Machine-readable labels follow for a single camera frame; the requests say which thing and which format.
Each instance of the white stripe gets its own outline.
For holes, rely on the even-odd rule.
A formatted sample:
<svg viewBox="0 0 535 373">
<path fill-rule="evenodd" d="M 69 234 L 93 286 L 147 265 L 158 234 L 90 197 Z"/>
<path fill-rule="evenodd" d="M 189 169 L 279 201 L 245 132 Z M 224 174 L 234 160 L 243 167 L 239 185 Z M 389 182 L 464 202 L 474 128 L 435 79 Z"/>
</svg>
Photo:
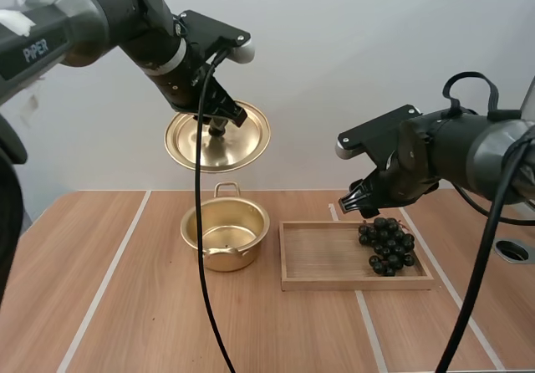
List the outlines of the white stripe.
<svg viewBox="0 0 535 373">
<path fill-rule="evenodd" d="M 333 218 L 333 221 L 338 221 L 338 214 L 336 213 L 333 203 L 329 203 L 329 210 L 331 211 L 331 217 Z"/>
<path fill-rule="evenodd" d="M 102 299 L 102 296 L 104 295 L 104 292 L 108 287 L 108 284 L 110 283 L 111 277 L 114 274 L 117 264 L 119 264 L 120 257 L 123 255 L 126 245 L 128 245 L 128 242 L 130 241 L 130 237 L 132 236 L 132 233 L 135 230 L 135 226 L 140 220 L 141 214 L 145 209 L 145 205 L 147 204 L 149 197 L 150 191 L 145 192 L 145 196 L 141 201 L 140 208 L 138 208 L 137 213 L 135 214 L 134 219 L 132 220 L 132 223 L 128 228 L 128 231 L 126 231 L 125 237 L 123 238 L 123 242 L 120 243 L 114 258 L 111 261 L 110 266 L 108 267 L 108 271 L 106 271 L 106 275 L 104 276 L 104 279 L 102 280 L 102 283 L 100 284 L 97 293 L 94 295 L 93 302 L 91 302 L 91 305 L 89 306 L 89 309 L 87 310 L 87 313 L 85 314 L 85 317 L 82 320 L 82 323 L 80 324 L 80 327 L 78 328 L 78 331 L 76 332 L 76 335 L 73 338 L 73 342 L 70 343 L 70 347 L 67 350 L 65 357 L 59 365 L 59 368 L 57 370 L 58 373 L 64 373 L 67 370 L 70 361 L 73 359 L 74 353 L 78 349 L 82 338 L 84 338 L 85 331 L 87 330 L 89 323 L 91 323 L 91 319 L 93 319 L 93 314 L 99 306 L 100 300 Z"/>
<path fill-rule="evenodd" d="M 420 231 L 418 231 L 418 228 L 412 222 L 412 219 L 410 219 L 409 214 L 405 211 L 405 209 L 403 207 L 400 207 L 400 212 L 401 212 L 401 214 L 403 214 L 403 217 L 405 218 L 405 220 L 409 224 L 410 229 L 412 229 L 412 232 L 415 234 L 416 238 L 418 239 L 418 242 L 420 243 L 420 245 L 424 249 L 425 254 L 427 254 L 427 257 L 431 261 L 431 264 L 433 264 L 433 266 L 435 267 L 436 272 L 441 277 L 441 279 L 444 282 L 444 285 L 446 286 L 448 292 L 450 293 L 451 297 L 453 298 L 453 300 L 457 304 L 457 307 L 459 309 L 461 309 L 461 306 L 462 306 L 461 297 L 459 296 L 457 291 L 455 291 L 455 288 L 453 288 L 453 285 L 451 284 L 451 281 L 448 279 L 446 273 L 444 272 L 444 270 L 442 269 L 442 267 L 440 266 L 440 264 L 436 260 L 435 256 L 433 255 L 433 252 L 431 251 L 431 249 L 429 249 L 429 246 L 427 246 L 427 243 L 425 243 L 425 240 L 421 236 Z M 468 322 L 468 325 L 470 325 L 470 328 L 472 329 L 472 331 L 476 335 L 477 339 L 481 343 L 481 346 L 483 347 L 483 349 L 487 353 L 487 355 L 488 355 L 489 359 L 491 360 L 492 364 L 494 365 L 494 367 L 496 367 L 498 370 L 505 370 L 505 366 L 503 365 L 502 361 L 500 360 L 500 358 L 498 357 L 497 353 L 494 351 L 494 349 L 492 348 L 491 344 L 488 342 L 487 338 L 485 338 L 485 335 L 482 333 L 481 329 L 479 328 L 479 326 L 477 325 L 476 321 L 472 317 L 470 318 L 470 321 Z"/>
<path fill-rule="evenodd" d="M 18 36 L 25 37 L 29 37 L 31 28 L 35 26 L 33 20 L 24 13 L 10 9 L 0 9 L 0 24 Z"/>
<path fill-rule="evenodd" d="M 333 203 L 329 204 L 329 210 L 331 211 L 331 217 L 333 221 L 339 221 L 338 213 Z M 377 332 L 375 331 L 374 322 L 369 315 L 368 305 L 366 304 L 366 299 L 362 291 L 354 291 L 357 295 L 357 302 L 359 302 L 360 313 L 362 314 L 362 320 L 364 321 L 364 326 L 368 332 L 369 343 L 371 349 L 374 352 L 375 363 L 377 364 L 377 369 L 379 373 L 388 373 L 386 369 L 385 357 L 383 356 L 383 351 L 381 350 L 381 344 L 379 342 L 379 337 L 377 337 Z"/>
</svg>

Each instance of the gold pot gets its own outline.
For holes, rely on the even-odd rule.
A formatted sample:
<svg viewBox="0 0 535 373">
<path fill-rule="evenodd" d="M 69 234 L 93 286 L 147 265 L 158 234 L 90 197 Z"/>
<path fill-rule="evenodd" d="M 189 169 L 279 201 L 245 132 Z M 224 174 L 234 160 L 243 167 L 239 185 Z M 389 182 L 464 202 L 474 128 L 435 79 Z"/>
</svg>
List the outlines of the gold pot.
<svg viewBox="0 0 535 373">
<path fill-rule="evenodd" d="M 223 186 L 236 189 L 234 197 L 220 197 Z M 204 266 L 215 271 L 234 271 L 251 264 L 258 256 L 261 241 L 269 229 L 263 207 L 244 199 L 236 182 L 216 185 L 214 198 L 201 203 Z M 197 253 L 195 208 L 182 218 L 181 234 Z"/>
</svg>

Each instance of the grapes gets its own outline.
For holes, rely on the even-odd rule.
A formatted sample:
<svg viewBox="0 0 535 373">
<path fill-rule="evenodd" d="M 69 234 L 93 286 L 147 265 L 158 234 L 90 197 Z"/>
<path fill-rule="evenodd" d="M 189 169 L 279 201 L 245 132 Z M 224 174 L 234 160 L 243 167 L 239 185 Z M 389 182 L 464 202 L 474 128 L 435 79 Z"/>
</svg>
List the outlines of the grapes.
<svg viewBox="0 0 535 373">
<path fill-rule="evenodd" d="M 397 243 L 394 239 L 389 239 L 388 241 L 386 241 L 386 246 L 390 248 L 390 250 L 394 249 L 396 245 Z"/>
<path fill-rule="evenodd" d="M 392 254 L 392 251 L 389 248 L 383 247 L 381 250 L 381 256 L 388 258 Z"/>
<path fill-rule="evenodd" d="M 388 240 L 388 238 L 390 238 L 390 235 L 388 234 L 388 231 L 385 231 L 384 229 L 381 229 L 379 231 L 379 236 L 378 236 L 378 239 L 381 241 L 381 242 L 385 242 Z"/>
<path fill-rule="evenodd" d="M 398 229 L 400 229 L 400 226 L 397 222 L 391 222 L 390 224 L 388 224 L 386 229 L 388 229 L 390 232 L 396 232 Z"/>
<path fill-rule="evenodd" d="M 412 257 L 412 255 L 410 254 L 406 254 L 404 257 L 403 257 L 403 264 L 405 266 L 414 266 L 415 265 L 415 258 Z"/>
<path fill-rule="evenodd" d="M 376 239 L 377 238 L 377 231 L 375 230 L 374 227 L 368 227 L 368 236 L 371 239 Z"/>
<path fill-rule="evenodd" d="M 368 246 L 370 244 L 370 239 L 366 235 L 360 235 L 359 243 L 362 246 Z"/>
<path fill-rule="evenodd" d="M 377 254 L 381 254 L 382 251 L 383 251 L 383 245 L 381 245 L 380 243 L 377 243 L 374 246 L 374 252 Z"/>
<path fill-rule="evenodd" d="M 397 270 L 416 263 L 410 254 L 415 248 L 415 237 L 404 233 L 394 218 L 377 217 L 374 225 L 360 225 L 359 243 L 374 249 L 376 255 L 371 256 L 368 263 L 378 275 L 394 277 Z"/>
<path fill-rule="evenodd" d="M 381 263 L 381 259 L 378 256 L 372 256 L 369 258 L 368 263 L 370 266 L 374 267 L 374 264 Z"/>
<path fill-rule="evenodd" d="M 396 242 L 401 242 L 404 237 L 405 234 L 403 233 L 403 231 L 396 231 L 392 234 L 392 239 L 394 239 Z"/>
<path fill-rule="evenodd" d="M 374 264 L 372 268 L 374 269 L 374 273 L 379 275 L 385 273 L 385 270 L 389 269 L 389 267 L 384 266 L 381 262 Z"/>
<path fill-rule="evenodd" d="M 401 244 L 403 245 L 403 247 L 406 249 L 407 252 L 410 252 L 412 249 L 415 248 L 415 243 L 406 239 L 404 239 Z"/>
<path fill-rule="evenodd" d="M 403 255 L 405 254 L 405 248 L 402 247 L 401 245 L 397 245 L 395 248 L 394 248 L 394 251 L 393 253 L 399 257 L 403 257 Z"/>
<path fill-rule="evenodd" d="M 395 270 L 392 267 L 387 267 L 385 269 L 385 272 L 383 273 L 385 277 L 394 277 L 395 276 Z"/>
<path fill-rule="evenodd" d="M 393 266 L 400 262 L 400 257 L 397 254 L 391 254 L 386 260 L 389 266 Z"/>
<path fill-rule="evenodd" d="M 384 218 L 382 218 L 382 217 L 377 217 L 374 220 L 374 227 L 376 229 L 381 229 L 381 228 L 386 227 L 386 220 Z"/>
</svg>

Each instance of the dark grape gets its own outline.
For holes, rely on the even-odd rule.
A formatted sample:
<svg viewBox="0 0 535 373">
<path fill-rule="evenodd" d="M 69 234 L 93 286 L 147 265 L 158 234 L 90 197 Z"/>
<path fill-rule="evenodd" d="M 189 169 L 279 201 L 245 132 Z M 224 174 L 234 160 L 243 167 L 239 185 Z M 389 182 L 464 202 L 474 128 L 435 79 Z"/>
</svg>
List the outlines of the dark grape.
<svg viewBox="0 0 535 373">
<path fill-rule="evenodd" d="M 386 229 L 388 229 L 390 232 L 396 232 L 398 229 L 400 229 L 400 226 L 397 222 L 391 222 L 390 224 L 388 224 Z"/>
<path fill-rule="evenodd" d="M 383 245 L 381 244 L 376 244 L 374 246 L 374 252 L 377 253 L 377 254 L 381 254 L 381 252 L 383 251 Z"/>
<path fill-rule="evenodd" d="M 374 227 L 375 229 L 381 229 L 381 228 L 386 227 L 386 220 L 382 217 L 377 217 L 374 220 Z"/>
<path fill-rule="evenodd" d="M 386 246 L 390 249 L 394 249 L 397 246 L 397 243 L 394 239 L 389 239 L 388 241 L 386 241 Z"/>
<path fill-rule="evenodd" d="M 381 256 L 383 256 L 384 258 L 388 258 L 391 254 L 392 251 L 387 247 L 383 247 L 383 249 L 381 250 Z"/>
<path fill-rule="evenodd" d="M 389 266 L 392 266 L 400 262 L 400 257 L 397 254 L 391 254 L 386 260 Z"/>
<path fill-rule="evenodd" d="M 385 231 L 384 229 L 381 229 L 379 231 L 379 236 L 377 237 L 381 242 L 386 242 L 390 238 L 390 235 L 388 234 L 388 231 Z"/>
<path fill-rule="evenodd" d="M 372 256 L 371 258 L 369 258 L 368 263 L 370 266 L 374 267 L 374 264 L 381 263 L 381 259 L 377 256 Z"/>
<path fill-rule="evenodd" d="M 377 231 L 374 227 L 368 227 L 368 236 L 370 239 L 376 239 L 377 238 Z"/>
<path fill-rule="evenodd" d="M 360 235 L 359 243 L 362 246 L 368 246 L 370 242 L 371 241 L 369 240 L 369 238 L 366 235 Z"/>
<path fill-rule="evenodd" d="M 374 273 L 379 275 L 383 274 L 385 270 L 388 269 L 381 262 L 374 264 L 372 268 L 374 269 Z"/>
<path fill-rule="evenodd" d="M 392 267 L 387 267 L 385 269 L 385 272 L 383 273 L 385 277 L 394 277 L 395 276 L 395 270 Z"/>
<path fill-rule="evenodd" d="M 403 257 L 403 264 L 405 266 L 414 266 L 415 265 L 415 258 L 413 258 L 410 254 L 406 254 Z"/>
<path fill-rule="evenodd" d="M 405 234 L 403 231 L 396 231 L 392 234 L 392 239 L 394 239 L 396 242 L 401 242 L 404 238 Z"/>
<path fill-rule="evenodd" d="M 409 240 L 406 240 L 404 239 L 403 242 L 401 243 L 403 245 L 403 247 L 405 248 L 405 250 L 407 252 L 410 252 L 412 249 L 415 248 L 415 243 L 414 242 L 411 242 Z"/>
<path fill-rule="evenodd" d="M 405 254 L 405 248 L 402 247 L 401 245 L 397 245 L 397 246 L 394 248 L 393 253 L 394 253 L 394 254 L 397 254 L 398 256 L 400 256 L 400 257 L 402 258 L 403 255 Z"/>
<path fill-rule="evenodd" d="M 396 254 L 391 254 L 388 257 L 388 265 L 396 270 L 400 270 L 403 267 L 403 262 L 400 257 Z"/>
</svg>

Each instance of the robotic arm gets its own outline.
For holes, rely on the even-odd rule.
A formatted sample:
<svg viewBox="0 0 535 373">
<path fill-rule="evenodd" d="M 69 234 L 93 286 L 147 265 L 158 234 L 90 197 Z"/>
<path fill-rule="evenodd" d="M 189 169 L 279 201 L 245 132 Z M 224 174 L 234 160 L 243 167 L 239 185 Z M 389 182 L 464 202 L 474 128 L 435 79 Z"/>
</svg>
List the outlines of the robotic arm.
<svg viewBox="0 0 535 373">
<path fill-rule="evenodd" d="M 0 9 L 0 105 L 56 64 L 83 67 L 115 47 L 143 70 L 173 110 L 195 115 L 208 60 L 254 58 L 251 35 L 193 11 L 171 13 L 164 0 L 16 0 Z M 203 123 L 223 135 L 246 111 L 212 77 Z M 13 165 L 27 154 L 0 116 L 0 289 L 3 296 L 23 219 Z"/>
<path fill-rule="evenodd" d="M 455 106 L 448 110 L 423 115 L 405 105 L 339 135 L 339 157 L 349 159 L 366 152 L 376 165 L 339 200 L 344 213 L 358 210 L 364 218 L 371 218 L 381 208 L 407 206 L 436 190 L 440 179 L 488 200 L 494 198 L 507 150 L 534 122 L 520 119 L 520 111 L 498 110 L 497 89 L 490 82 L 487 116 L 461 108 L 449 91 L 464 77 L 487 80 L 473 72 L 450 79 L 443 94 Z M 530 146 L 507 194 L 507 204 L 535 197 L 534 156 Z"/>
</svg>

